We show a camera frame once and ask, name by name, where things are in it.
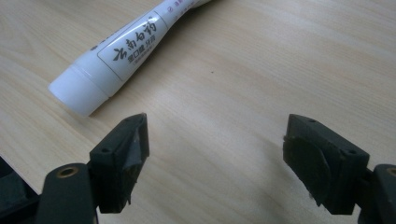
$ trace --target wood grain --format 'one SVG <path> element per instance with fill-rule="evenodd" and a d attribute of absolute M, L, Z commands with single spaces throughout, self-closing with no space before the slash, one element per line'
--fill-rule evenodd
<path fill-rule="evenodd" d="M 317 119 L 396 163 L 396 3 L 214 0 L 188 13 L 88 118 L 47 90 L 160 0 L 0 1 L 0 155 L 40 192 L 146 112 L 151 154 L 119 215 L 101 223 L 356 223 L 317 208 L 282 161 L 288 115 Z"/>

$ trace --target screw hole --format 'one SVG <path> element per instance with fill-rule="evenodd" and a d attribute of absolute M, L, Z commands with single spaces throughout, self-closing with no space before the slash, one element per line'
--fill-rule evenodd
<path fill-rule="evenodd" d="M 75 175 L 78 173 L 78 168 L 76 166 L 63 168 L 56 174 L 58 178 L 67 178 L 69 176 Z"/>

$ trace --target white label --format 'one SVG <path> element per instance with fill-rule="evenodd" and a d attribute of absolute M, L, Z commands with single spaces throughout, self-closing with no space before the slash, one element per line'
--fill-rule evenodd
<path fill-rule="evenodd" d="M 168 27 L 163 19 L 150 11 L 130 24 L 115 40 L 98 52 L 98 57 L 123 81 L 146 60 Z"/>

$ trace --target tube cap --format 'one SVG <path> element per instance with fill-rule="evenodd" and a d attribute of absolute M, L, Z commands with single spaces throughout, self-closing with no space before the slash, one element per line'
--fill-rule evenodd
<path fill-rule="evenodd" d="M 56 98 L 84 117 L 89 116 L 108 99 L 87 75 L 72 64 L 49 84 L 49 91 Z"/>

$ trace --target wooden table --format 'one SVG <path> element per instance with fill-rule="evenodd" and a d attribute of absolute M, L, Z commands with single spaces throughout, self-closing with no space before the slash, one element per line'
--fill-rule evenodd
<path fill-rule="evenodd" d="M 161 0 L 0 1 L 0 155 L 41 192 L 146 112 L 150 157 L 101 223 L 356 223 L 316 207 L 282 160 L 288 115 L 317 119 L 396 163 L 393 0 L 214 0 L 188 13 L 90 117 L 47 87 L 85 50 Z"/>

